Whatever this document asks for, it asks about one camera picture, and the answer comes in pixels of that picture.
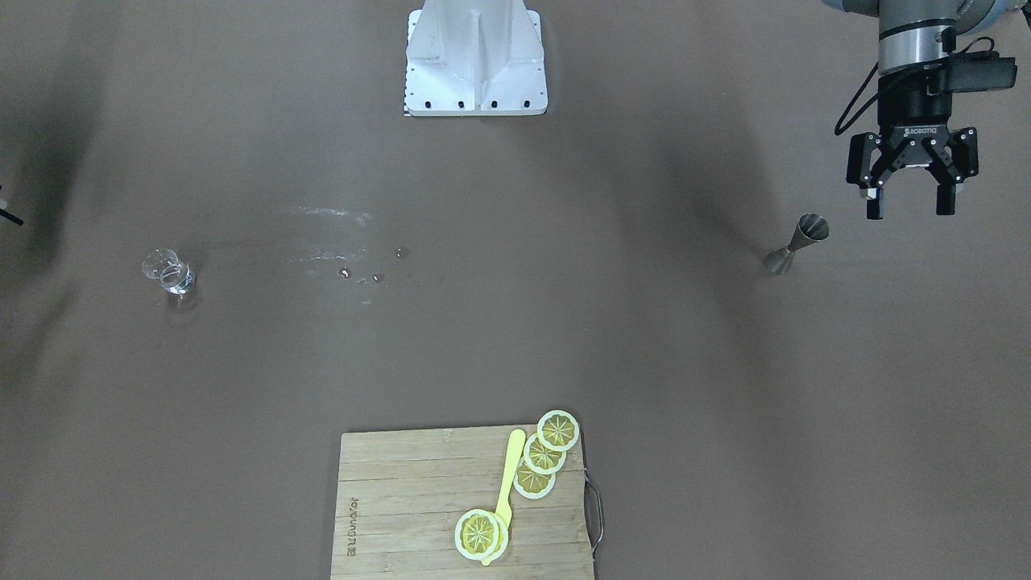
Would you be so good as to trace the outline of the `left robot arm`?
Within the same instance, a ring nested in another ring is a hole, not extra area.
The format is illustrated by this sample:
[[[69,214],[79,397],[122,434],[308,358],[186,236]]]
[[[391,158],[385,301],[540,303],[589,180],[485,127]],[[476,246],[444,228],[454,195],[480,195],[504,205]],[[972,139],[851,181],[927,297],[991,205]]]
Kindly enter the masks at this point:
[[[979,175],[979,132],[949,128],[956,94],[972,94],[1016,84],[1012,56],[1002,56],[988,40],[976,52],[959,48],[962,36],[976,43],[1008,14],[1029,15],[1027,1],[833,1],[842,12],[879,23],[879,59],[867,73],[876,91],[863,104],[851,99],[834,132],[844,132],[870,107],[876,108],[874,132],[853,135],[846,181],[866,202],[866,216],[880,220],[884,187],[896,172],[927,170],[934,177],[936,213],[954,214],[956,197],[968,179]]]

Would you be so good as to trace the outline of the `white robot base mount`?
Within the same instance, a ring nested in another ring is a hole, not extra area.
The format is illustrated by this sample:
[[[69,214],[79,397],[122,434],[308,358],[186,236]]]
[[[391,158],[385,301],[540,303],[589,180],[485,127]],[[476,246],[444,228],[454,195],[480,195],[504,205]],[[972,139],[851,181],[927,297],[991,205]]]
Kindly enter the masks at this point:
[[[403,113],[410,117],[542,115],[544,34],[523,1],[426,1],[406,25]]]

